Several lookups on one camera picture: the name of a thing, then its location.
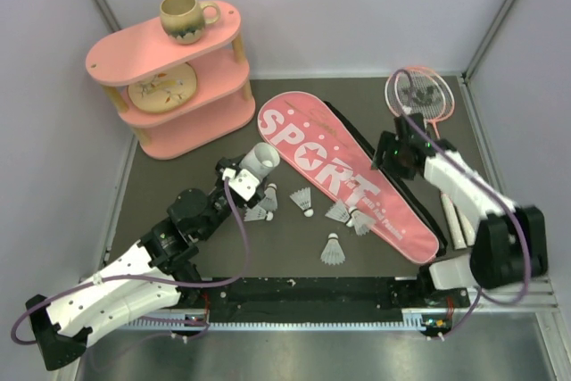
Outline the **white shuttlecock tube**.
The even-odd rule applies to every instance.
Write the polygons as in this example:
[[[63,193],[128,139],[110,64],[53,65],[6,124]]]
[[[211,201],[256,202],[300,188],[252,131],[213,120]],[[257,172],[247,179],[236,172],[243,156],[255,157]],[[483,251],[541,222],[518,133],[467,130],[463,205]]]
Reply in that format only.
[[[262,162],[271,160],[273,166],[265,167]],[[268,143],[258,143],[241,160],[241,169],[249,170],[260,181],[263,181],[280,163],[280,156],[276,148]]]

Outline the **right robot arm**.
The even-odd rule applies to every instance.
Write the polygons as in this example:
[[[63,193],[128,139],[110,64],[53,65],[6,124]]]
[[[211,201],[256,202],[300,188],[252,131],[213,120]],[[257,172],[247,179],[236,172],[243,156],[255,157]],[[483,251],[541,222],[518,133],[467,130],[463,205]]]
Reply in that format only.
[[[512,299],[520,302],[532,278],[548,269],[543,213],[502,195],[472,169],[447,140],[433,140],[421,114],[402,114],[395,130],[381,134],[373,168],[405,179],[422,177],[447,195],[476,233],[467,253],[428,263],[416,284],[418,299],[429,306],[444,300],[450,289],[474,287],[478,292],[520,284]]]

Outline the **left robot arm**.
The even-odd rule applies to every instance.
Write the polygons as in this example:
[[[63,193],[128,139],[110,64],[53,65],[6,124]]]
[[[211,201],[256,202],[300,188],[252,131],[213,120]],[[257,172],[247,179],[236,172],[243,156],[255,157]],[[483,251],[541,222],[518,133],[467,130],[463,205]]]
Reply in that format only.
[[[72,289],[26,303],[29,322],[46,369],[61,369],[118,327],[161,308],[197,304],[206,285],[192,258],[239,209],[254,206],[265,178],[244,159],[222,158],[209,192],[182,191],[167,216],[123,253]]]

